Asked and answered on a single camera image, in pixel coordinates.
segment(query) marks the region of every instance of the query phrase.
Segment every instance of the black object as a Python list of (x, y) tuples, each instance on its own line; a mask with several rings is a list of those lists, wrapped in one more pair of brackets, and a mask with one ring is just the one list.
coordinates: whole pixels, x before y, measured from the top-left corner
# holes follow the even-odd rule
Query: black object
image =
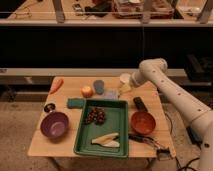
[(49, 103), (49, 104), (47, 104), (47, 105), (44, 106), (44, 111), (46, 113), (49, 113), (49, 112), (55, 110), (55, 108), (56, 108), (56, 106), (55, 106), (54, 103)]
[(95, 15), (98, 17), (104, 17), (108, 12), (111, 12), (111, 3), (105, 1), (100, 4), (95, 5), (94, 7), (85, 7), (86, 15)]
[(192, 142), (192, 144), (196, 144), (198, 146), (200, 146), (202, 144), (202, 140), (201, 138), (194, 132), (194, 130), (191, 127), (187, 127), (186, 128), (187, 133), (189, 135), (189, 138)]
[(61, 0), (53, 0), (53, 6), (55, 9), (56, 20), (58, 23), (64, 23), (65, 15), (62, 8)]
[(213, 58), (188, 55), (186, 73), (191, 81), (213, 82)]
[(148, 112), (148, 109), (146, 108), (145, 104), (143, 103), (143, 101), (141, 100), (140, 97), (135, 97), (133, 99), (133, 101), (134, 101), (134, 103), (135, 103), (135, 105), (136, 105), (138, 110), (142, 110), (144, 112)]

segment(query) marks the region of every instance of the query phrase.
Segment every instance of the red object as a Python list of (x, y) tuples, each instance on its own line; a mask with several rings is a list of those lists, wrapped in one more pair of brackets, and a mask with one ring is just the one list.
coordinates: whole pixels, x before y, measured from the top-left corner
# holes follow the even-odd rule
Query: red object
[(41, 122), (40, 129), (43, 135), (50, 139), (64, 135), (69, 125), (67, 115), (62, 112), (50, 112)]
[(55, 93), (56, 91), (58, 91), (58, 89), (63, 85), (64, 83), (64, 80), (61, 78), (59, 79), (53, 86), (52, 88), (50, 89), (50, 92), (49, 94), (53, 94)]
[(132, 128), (139, 134), (150, 134), (156, 126), (155, 119), (147, 112), (135, 112), (131, 118)]
[(81, 94), (85, 97), (85, 98), (89, 98), (92, 97), (93, 95), (93, 90), (90, 86), (84, 86), (81, 89)]
[(139, 134), (147, 135), (154, 131), (156, 122), (154, 117), (148, 113), (140, 97), (135, 97), (135, 105), (139, 111), (135, 112), (131, 117), (131, 127)]

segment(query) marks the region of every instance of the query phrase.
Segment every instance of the black cable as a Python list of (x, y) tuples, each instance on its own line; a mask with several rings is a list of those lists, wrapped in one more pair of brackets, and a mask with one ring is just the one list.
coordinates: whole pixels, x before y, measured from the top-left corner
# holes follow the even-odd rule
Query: black cable
[(178, 171), (179, 171), (179, 169), (181, 169), (180, 162), (179, 162), (179, 160), (178, 160), (177, 157), (175, 157), (175, 160), (176, 160), (177, 169), (178, 169)]
[(34, 2), (34, 3), (31, 3), (31, 4), (27, 5), (27, 6), (25, 6), (25, 7), (18, 8), (16, 11), (22, 11), (22, 10), (27, 9), (27, 12), (25, 12), (25, 13), (17, 13), (17, 12), (14, 12), (15, 18), (18, 19), (18, 16), (24, 16), (24, 15), (27, 15), (27, 16), (26, 16), (26, 17), (21, 17), (21, 18), (19, 18), (19, 19), (24, 19), (24, 18), (27, 18), (27, 17), (28, 17), (28, 18), (31, 18), (31, 17), (32, 17), (32, 13), (31, 13), (29, 7), (34, 6), (34, 5), (36, 5), (36, 4), (40, 3), (40, 2), (41, 2), (41, 1), (37, 1), (37, 2)]
[(190, 160), (190, 161), (186, 164), (186, 166), (181, 167), (178, 171), (187, 171), (188, 169), (191, 169), (191, 170), (193, 170), (193, 171), (197, 171), (196, 169), (190, 167), (190, 164), (192, 164), (192, 162), (194, 162), (194, 161), (196, 161), (196, 160), (199, 160), (199, 159), (200, 159), (199, 157), (196, 157), (196, 158)]
[(150, 160), (149, 160), (149, 158), (146, 158), (146, 161), (148, 162), (148, 165), (150, 165)]
[(192, 171), (197, 171), (196, 169), (194, 169), (194, 168), (192, 168), (192, 167), (182, 167), (182, 168), (180, 168), (178, 171), (183, 171), (183, 169), (184, 169), (184, 171), (188, 171), (188, 169), (190, 169), (190, 170), (192, 170)]
[(25, 6), (25, 7), (18, 8), (17, 10), (24, 10), (24, 9), (29, 8), (29, 7), (31, 7), (31, 6), (34, 6), (34, 5), (36, 5), (36, 4), (40, 3), (40, 2), (41, 2), (41, 1), (34, 2), (34, 3), (29, 4), (29, 5)]
[(173, 132), (173, 123), (172, 123), (172, 119), (169, 117), (169, 115), (165, 112), (165, 115), (166, 115), (166, 117), (167, 117), (167, 119), (169, 120), (169, 122), (170, 122), (170, 126), (171, 126), (171, 128), (170, 128), (170, 134), (172, 134), (172, 132)]

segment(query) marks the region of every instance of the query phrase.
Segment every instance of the floor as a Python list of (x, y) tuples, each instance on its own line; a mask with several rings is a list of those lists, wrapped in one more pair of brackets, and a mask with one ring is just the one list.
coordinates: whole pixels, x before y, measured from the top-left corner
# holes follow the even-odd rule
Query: floor
[[(199, 97), (212, 99), (213, 96), (204, 93), (203, 96)], [(9, 102), (7, 93), (2, 92), (0, 99), (0, 171), (55, 171), (56, 169), (45, 158), (27, 156), (31, 138), (46, 99), (46, 93), (17, 93), (14, 101)], [(200, 149), (196, 145), (192, 145), (180, 114), (172, 104), (166, 100), (163, 101), (163, 109), (172, 120), (172, 138), (177, 158), (181, 166), (184, 166), (189, 160), (199, 156)], [(56, 160), (65, 171), (141, 171), (145, 170), (147, 165), (146, 159), (91, 158), (85, 160), (81, 158), (73, 160), (56, 158)], [(196, 168), (197, 164), (198, 161), (193, 162), (191, 166)], [(157, 161), (151, 170), (176, 171), (176, 160)]]

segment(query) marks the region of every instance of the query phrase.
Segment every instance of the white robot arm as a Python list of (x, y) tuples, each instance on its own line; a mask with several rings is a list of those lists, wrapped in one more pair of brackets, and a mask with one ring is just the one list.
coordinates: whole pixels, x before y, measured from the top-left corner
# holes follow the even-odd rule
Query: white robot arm
[(167, 97), (203, 140), (199, 171), (213, 170), (213, 111), (171, 81), (164, 74), (166, 70), (164, 59), (144, 60), (130, 77), (130, 85), (138, 87), (149, 80)]

